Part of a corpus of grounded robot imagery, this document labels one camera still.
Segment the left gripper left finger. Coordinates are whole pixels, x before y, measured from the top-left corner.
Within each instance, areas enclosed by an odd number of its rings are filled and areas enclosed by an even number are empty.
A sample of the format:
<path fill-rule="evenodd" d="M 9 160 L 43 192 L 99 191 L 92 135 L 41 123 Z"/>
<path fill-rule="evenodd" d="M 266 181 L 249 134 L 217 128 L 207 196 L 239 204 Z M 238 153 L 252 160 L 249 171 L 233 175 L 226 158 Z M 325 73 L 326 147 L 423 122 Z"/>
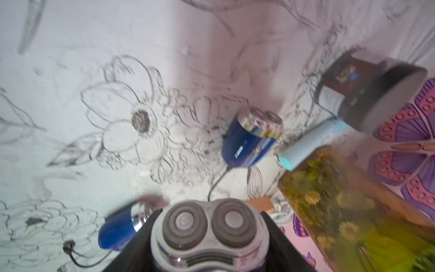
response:
<path fill-rule="evenodd" d="M 121 253 L 103 272 L 159 272 L 151 252 L 151 232 L 162 209 L 154 211 Z"/>

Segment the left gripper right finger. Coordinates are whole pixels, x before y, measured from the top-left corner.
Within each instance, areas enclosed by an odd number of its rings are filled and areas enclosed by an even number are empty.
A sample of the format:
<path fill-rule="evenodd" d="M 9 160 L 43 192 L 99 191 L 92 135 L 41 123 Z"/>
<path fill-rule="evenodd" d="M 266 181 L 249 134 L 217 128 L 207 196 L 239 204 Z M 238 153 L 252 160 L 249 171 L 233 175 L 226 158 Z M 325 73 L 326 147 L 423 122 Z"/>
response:
<path fill-rule="evenodd" d="M 288 240 L 266 212 L 261 212 L 266 223 L 269 249 L 266 255 L 265 272 L 316 272 L 299 251 Z"/>

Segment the pink power strip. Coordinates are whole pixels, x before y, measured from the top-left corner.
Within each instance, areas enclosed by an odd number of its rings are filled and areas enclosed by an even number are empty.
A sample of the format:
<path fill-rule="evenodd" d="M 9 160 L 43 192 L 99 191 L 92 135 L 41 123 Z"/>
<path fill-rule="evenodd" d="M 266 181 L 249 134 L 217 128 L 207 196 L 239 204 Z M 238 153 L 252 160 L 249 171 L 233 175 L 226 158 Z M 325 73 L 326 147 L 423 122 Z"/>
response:
<path fill-rule="evenodd" d="M 268 197 L 250 199 L 250 200 L 247 200 L 246 203 L 251 205 L 259 213 L 266 212 L 268 214 L 271 214 L 275 211 L 275 206 L 272 203 L 271 199 Z"/>

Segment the potted green plant glass vase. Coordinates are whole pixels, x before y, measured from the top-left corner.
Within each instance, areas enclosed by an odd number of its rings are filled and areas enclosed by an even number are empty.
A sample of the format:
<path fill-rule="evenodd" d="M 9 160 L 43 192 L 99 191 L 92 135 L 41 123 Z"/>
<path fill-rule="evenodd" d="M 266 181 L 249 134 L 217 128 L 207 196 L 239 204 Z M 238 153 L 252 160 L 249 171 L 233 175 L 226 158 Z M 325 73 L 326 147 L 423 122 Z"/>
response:
<path fill-rule="evenodd" d="M 335 272 L 432 272 L 435 225 L 330 146 L 279 189 Z"/>

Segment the black round jar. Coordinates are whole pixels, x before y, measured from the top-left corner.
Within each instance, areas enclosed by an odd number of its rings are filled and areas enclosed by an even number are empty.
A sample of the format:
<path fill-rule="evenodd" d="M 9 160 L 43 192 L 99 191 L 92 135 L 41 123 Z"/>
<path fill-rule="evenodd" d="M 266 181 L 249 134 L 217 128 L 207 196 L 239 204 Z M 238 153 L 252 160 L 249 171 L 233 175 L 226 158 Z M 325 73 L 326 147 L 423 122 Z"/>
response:
<path fill-rule="evenodd" d="M 397 113 L 427 75 L 421 66 L 353 49 L 323 73 L 314 100 L 353 129 L 368 133 Z"/>

